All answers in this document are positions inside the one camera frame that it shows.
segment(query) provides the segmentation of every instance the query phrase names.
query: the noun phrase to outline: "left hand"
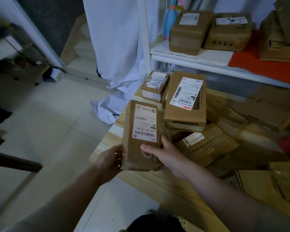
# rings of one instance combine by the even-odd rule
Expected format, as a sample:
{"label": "left hand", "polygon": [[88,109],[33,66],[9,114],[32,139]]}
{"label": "left hand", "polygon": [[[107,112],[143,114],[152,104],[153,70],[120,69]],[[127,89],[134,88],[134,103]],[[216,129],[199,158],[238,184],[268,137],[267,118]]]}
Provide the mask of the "left hand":
{"label": "left hand", "polygon": [[101,185],[109,182],[120,173],[121,158],[122,144],[113,146],[99,155],[94,167],[99,172],[99,183]]}

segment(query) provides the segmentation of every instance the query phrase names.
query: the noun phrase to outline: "white shelf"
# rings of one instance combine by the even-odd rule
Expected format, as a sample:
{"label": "white shelf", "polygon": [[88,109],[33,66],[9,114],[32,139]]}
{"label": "white shelf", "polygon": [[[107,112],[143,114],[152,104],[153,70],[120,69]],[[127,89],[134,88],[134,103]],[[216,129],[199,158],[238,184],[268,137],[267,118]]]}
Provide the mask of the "white shelf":
{"label": "white shelf", "polygon": [[232,51],[201,49],[197,56],[172,52],[169,49],[169,42],[162,40],[161,36],[155,42],[151,43],[151,45],[154,45],[150,49],[151,59],[157,61],[174,63],[204,71],[290,88],[290,84],[288,83],[266,76],[256,75],[241,68],[228,67],[233,55]]}

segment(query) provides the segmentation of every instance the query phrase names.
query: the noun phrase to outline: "right arm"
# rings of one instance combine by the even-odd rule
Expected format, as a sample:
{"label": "right arm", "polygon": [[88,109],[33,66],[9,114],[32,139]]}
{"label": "right arm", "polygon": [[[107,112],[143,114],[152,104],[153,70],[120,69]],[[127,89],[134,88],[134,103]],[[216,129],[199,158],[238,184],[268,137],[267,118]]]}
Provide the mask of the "right arm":
{"label": "right arm", "polygon": [[179,152],[164,136],[163,149],[141,145],[188,182],[230,231],[290,231],[290,218],[238,191]]}

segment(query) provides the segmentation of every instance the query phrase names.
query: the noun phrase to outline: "tile floor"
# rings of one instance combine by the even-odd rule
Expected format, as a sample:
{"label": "tile floor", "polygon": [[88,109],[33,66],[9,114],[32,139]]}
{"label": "tile floor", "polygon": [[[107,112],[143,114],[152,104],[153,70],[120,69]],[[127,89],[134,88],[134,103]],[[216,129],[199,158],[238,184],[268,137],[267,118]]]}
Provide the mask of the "tile floor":
{"label": "tile floor", "polygon": [[[0,152],[43,164],[39,173],[31,175],[0,167],[1,200],[8,200],[17,185],[27,181],[1,212],[1,228],[43,205],[90,165],[89,156],[111,127],[95,117],[89,104],[110,93],[101,88],[101,84],[72,75],[35,87],[31,81],[14,81],[0,74],[0,105],[14,112],[0,124],[7,131]],[[158,207],[146,195],[114,179],[99,188],[75,232],[119,231]]]}

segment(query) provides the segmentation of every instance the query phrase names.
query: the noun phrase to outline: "hand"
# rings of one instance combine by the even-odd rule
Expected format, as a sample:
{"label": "hand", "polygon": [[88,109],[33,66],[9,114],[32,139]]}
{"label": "hand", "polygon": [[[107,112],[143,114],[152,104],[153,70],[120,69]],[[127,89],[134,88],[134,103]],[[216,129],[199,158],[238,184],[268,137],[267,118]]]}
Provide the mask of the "hand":
{"label": "hand", "polygon": [[109,182],[120,173],[121,158],[122,144],[113,146],[99,155],[94,167],[99,173],[99,183],[101,185]]}
{"label": "hand", "polygon": [[158,159],[174,174],[174,176],[184,179],[182,170],[185,169],[184,165],[190,160],[179,152],[172,143],[170,143],[165,136],[161,136],[163,149],[159,149],[150,145],[141,145],[141,150],[151,153],[158,157]]}

